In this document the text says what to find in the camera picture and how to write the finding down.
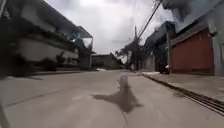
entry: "roof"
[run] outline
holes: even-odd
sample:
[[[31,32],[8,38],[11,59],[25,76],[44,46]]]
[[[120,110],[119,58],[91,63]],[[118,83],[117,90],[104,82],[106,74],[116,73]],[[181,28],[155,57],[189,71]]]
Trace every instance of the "roof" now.
[[[92,54],[94,52],[91,51],[91,49],[87,48],[85,45],[84,45],[84,42],[82,39],[76,39],[76,41],[74,42],[74,44],[76,46],[78,46],[80,48],[80,52],[82,54]]]
[[[77,33],[81,35],[81,38],[92,38],[92,35],[89,34],[82,26],[76,26],[73,24],[44,0],[29,0],[29,2],[38,6],[38,11],[41,14],[40,16],[52,25],[64,28],[71,33]]]
[[[79,29],[79,36],[81,38],[93,38],[93,36],[89,34],[89,32],[87,32],[82,26],[78,26],[78,29]]]
[[[45,38],[50,38],[52,40],[57,40],[61,44],[64,44],[66,46],[71,47],[71,51],[74,51],[74,48],[77,48],[81,52],[88,52],[89,51],[84,46],[84,44],[82,45],[82,44],[74,43],[71,40],[67,39],[66,37],[64,37],[60,34],[48,31],[48,30],[46,30],[44,28],[41,28],[37,25],[34,25],[32,22],[30,22],[30,21],[28,21],[24,18],[17,17],[15,20],[16,20],[16,23],[19,24],[20,29],[26,29],[28,31],[28,33],[26,34],[27,36],[29,36],[29,34],[32,34],[32,33],[41,34]]]
[[[148,48],[152,44],[163,43],[164,41],[166,41],[166,33],[168,29],[171,29],[171,31],[173,31],[175,28],[172,22],[166,21],[146,39],[144,48]]]

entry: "sidewalk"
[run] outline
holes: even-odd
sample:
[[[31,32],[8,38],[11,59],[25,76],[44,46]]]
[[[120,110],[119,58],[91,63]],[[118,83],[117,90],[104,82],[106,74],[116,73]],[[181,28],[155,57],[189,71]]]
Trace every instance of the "sidewalk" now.
[[[224,102],[223,77],[184,74],[161,75],[153,72],[143,72],[142,74],[155,81],[161,81],[174,87]]]

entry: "building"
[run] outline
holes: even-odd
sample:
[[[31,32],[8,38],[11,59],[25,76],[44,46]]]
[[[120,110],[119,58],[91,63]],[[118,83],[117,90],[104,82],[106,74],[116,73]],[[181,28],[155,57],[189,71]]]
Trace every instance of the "building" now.
[[[63,56],[63,64],[90,68],[91,62],[83,60],[90,60],[92,48],[88,49],[82,39],[92,36],[45,1],[8,0],[3,13],[1,25],[6,28],[0,39],[14,43],[16,54],[30,62],[47,58],[57,63],[58,56]]]
[[[224,76],[224,1],[165,0],[176,37],[171,40],[171,70]]]
[[[105,55],[93,55],[93,67],[105,69],[121,69],[121,60],[117,59],[112,53]]]
[[[150,35],[142,46],[142,69],[147,71],[160,71],[164,70],[169,63],[168,58],[168,38],[175,36],[175,28],[172,22],[164,22],[160,27]]]

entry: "sky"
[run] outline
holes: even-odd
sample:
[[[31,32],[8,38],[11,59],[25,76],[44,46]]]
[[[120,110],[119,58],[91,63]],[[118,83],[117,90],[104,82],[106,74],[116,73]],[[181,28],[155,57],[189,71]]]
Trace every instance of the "sky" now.
[[[45,0],[77,26],[83,26],[94,38],[93,50],[98,54],[115,52],[134,37],[153,9],[153,0]],[[162,6],[156,12],[141,44],[164,21],[172,21],[171,12]]]

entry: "concrete road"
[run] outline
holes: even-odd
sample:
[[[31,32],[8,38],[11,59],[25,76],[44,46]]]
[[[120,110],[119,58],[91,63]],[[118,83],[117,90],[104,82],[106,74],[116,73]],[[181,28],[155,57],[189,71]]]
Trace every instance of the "concrete road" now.
[[[224,126],[223,116],[126,71],[9,78],[0,91],[11,128]]]

